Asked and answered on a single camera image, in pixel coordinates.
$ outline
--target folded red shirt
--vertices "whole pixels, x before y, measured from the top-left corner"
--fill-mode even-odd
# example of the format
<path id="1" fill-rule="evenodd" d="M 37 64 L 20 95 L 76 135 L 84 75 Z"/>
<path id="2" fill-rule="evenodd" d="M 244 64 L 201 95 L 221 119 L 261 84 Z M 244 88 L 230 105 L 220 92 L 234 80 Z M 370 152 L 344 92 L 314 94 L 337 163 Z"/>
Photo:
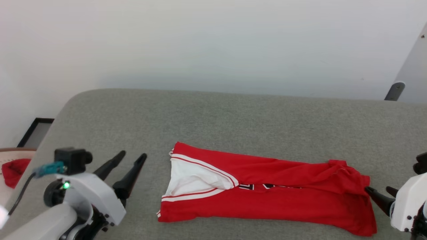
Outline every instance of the folded red shirt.
<path id="1" fill-rule="evenodd" d="M 355 235 L 377 232 L 369 177 L 329 160 L 308 164 L 177 143 L 159 222 L 238 217 L 315 222 Z"/>
<path id="2" fill-rule="evenodd" d="M 16 187 L 30 161 L 28 158 L 16 159 L 1 166 L 4 182 L 8 187 Z"/>

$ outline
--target red fabric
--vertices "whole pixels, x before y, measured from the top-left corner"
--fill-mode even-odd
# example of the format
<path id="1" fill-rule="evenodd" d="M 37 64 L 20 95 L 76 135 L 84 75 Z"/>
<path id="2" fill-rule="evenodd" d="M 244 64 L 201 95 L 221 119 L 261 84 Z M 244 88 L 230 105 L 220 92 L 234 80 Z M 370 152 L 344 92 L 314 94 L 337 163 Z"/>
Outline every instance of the red fabric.
<path id="1" fill-rule="evenodd" d="M 234 176 L 239 184 L 253 184 L 254 189 L 234 187 L 202 199 L 162 201 L 159 222 L 217 216 L 315 222 L 359 236 L 377 232 L 371 201 L 364 191 L 370 178 L 345 161 L 308 164 L 198 149 L 183 143 L 177 143 L 173 153 L 211 164 Z M 266 189 L 263 184 L 275 186 Z"/>
<path id="2" fill-rule="evenodd" d="M 16 159 L 1 166 L 4 182 L 7 186 L 16 187 L 30 161 L 31 159 L 28 158 Z"/>

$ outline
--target gray fabric surface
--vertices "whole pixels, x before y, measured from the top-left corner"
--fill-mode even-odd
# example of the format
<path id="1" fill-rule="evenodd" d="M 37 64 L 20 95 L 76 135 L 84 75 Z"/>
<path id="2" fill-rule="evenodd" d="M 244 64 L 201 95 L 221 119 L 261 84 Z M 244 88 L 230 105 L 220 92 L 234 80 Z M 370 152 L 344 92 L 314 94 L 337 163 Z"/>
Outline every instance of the gray fabric surface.
<path id="1" fill-rule="evenodd" d="M 345 230 L 307 222 L 198 218 L 157 222 L 170 179 L 175 142 L 240 154 L 309 163 L 346 160 L 385 193 L 414 175 L 415 156 L 427 151 L 427 105 L 185 91 L 105 89 L 72 98 L 56 118 L 29 165 L 53 161 L 56 148 L 92 152 L 93 171 L 120 150 L 112 184 L 143 152 L 148 154 L 119 226 L 97 239 L 361 239 Z M 22 187 L 29 171 L 20 181 Z M 0 238 L 46 210 L 43 192 L 53 177 L 33 180 Z M 15 200 L 15 192 L 10 208 Z M 374 206 L 374 239 L 408 239 Z"/>

